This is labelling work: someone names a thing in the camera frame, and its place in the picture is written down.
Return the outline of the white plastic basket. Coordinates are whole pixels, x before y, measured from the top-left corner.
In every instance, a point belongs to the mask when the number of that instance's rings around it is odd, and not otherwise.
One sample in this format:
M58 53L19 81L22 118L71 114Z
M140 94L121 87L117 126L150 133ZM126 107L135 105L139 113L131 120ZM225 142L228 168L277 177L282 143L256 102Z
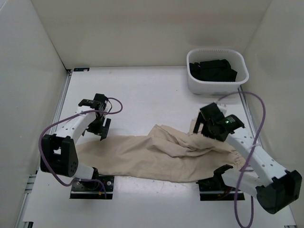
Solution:
M235 82L208 82L195 79L190 73L190 63L226 59L231 68L237 71ZM225 95L238 90L238 88L249 80L249 72L243 56L232 49L222 47L201 47L188 52L187 82L189 90L194 94Z

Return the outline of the beige trousers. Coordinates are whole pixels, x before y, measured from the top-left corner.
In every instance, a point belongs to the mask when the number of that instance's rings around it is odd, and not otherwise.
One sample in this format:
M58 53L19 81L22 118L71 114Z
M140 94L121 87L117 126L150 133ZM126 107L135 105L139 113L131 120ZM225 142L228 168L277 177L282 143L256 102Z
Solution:
M184 133L155 125L147 136L108 136L76 146L81 163L100 174L131 176L170 182L193 182L213 176L214 170L231 165L240 169L245 159L232 146L202 134Z

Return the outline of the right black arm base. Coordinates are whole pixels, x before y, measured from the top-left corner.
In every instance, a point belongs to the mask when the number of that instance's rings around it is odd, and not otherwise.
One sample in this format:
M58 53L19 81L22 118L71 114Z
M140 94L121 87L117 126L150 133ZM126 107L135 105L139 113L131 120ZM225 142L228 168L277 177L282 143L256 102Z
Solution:
M233 201L235 188L227 186L217 177L211 177L196 182L199 186L200 201Z

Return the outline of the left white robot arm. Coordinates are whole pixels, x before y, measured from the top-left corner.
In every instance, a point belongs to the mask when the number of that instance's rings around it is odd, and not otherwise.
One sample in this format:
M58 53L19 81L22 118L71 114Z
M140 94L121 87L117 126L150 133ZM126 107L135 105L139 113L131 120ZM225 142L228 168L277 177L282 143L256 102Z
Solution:
M107 137L111 120L99 111L107 111L108 101L104 94L96 94L92 100L83 99L76 117L65 121L54 134L45 134L41 141L42 153L54 173L82 179L89 190L98 188L100 179L96 168L79 163L76 142L86 131L100 136L101 140Z

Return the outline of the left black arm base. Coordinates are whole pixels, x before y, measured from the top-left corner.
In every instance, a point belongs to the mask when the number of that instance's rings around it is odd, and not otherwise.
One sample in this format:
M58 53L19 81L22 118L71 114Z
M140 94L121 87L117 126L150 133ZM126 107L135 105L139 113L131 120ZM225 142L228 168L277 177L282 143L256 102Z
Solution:
M99 182L77 181L72 184L70 199L111 200L114 191L114 176L99 175L98 179L105 186L106 196L104 194L104 189Z

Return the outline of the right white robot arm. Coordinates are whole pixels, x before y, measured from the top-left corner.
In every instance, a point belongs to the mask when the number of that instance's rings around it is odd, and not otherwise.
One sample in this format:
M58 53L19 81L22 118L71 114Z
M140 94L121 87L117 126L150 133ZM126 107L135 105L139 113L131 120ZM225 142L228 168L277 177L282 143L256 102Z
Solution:
M260 145L254 143L244 123L234 114L225 116L216 103L202 107L194 133L225 142L249 159L256 177L242 174L238 168L225 164L213 172L213 177L199 180L204 191L239 189L257 199L262 208L275 214L299 198L302 176L277 163Z

